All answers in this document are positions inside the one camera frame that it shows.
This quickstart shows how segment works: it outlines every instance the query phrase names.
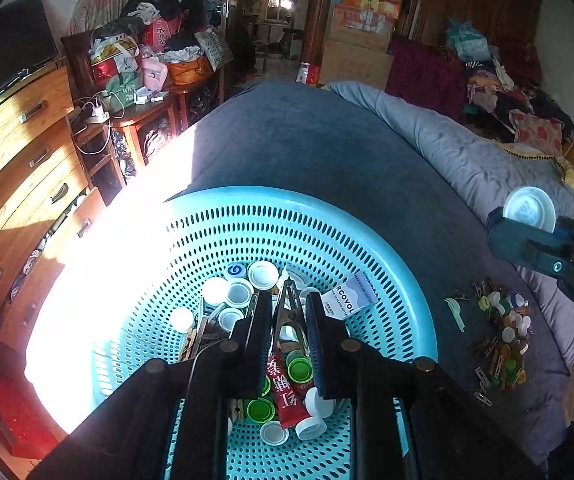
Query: metal bolt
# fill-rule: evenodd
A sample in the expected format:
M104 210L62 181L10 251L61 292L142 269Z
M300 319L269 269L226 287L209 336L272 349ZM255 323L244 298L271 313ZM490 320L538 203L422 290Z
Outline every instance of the metal bolt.
M416 368L422 372L431 372L436 367L436 361L429 357L419 357L414 363L416 364Z
M235 352L238 350L238 341L234 339L225 339L222 343L220 343L220 349L228 354Z
M150 359L145 364L145 370L150 374L157 374L164 370L166 362L164 359Z
M340 343L340 346L346 352L357 352L360 350L362 343L357 339L345 339L342 343Z

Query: dresser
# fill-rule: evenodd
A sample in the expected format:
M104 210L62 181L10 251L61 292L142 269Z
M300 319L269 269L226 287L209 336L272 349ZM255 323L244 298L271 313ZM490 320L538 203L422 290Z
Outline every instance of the dresser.
M36 316L104 209L72 142L67 69L55 64L0 96L0 341L24 354Z

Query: green bag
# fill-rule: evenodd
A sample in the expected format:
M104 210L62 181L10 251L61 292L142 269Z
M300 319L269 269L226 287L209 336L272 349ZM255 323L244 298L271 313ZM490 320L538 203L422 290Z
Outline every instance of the green bag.
M122 107L130 107L135 104L134 94L142 86L142 73L120 72L107 82L106 89L102 92L102 102L109 108L112 114L120 114Z

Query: television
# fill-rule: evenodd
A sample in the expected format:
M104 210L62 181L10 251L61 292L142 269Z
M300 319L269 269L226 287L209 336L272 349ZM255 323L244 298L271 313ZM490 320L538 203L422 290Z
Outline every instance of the television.
M42 0L0 7L0 94L57 55Z

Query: red pillow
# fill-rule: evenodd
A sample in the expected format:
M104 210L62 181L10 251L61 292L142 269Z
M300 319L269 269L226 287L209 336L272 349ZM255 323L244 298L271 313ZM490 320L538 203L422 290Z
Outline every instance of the red pillow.
M541 119L520 110L511 110L509 120L516 129L516 142L524 142L545 155L563 155L563 131L557 120Z

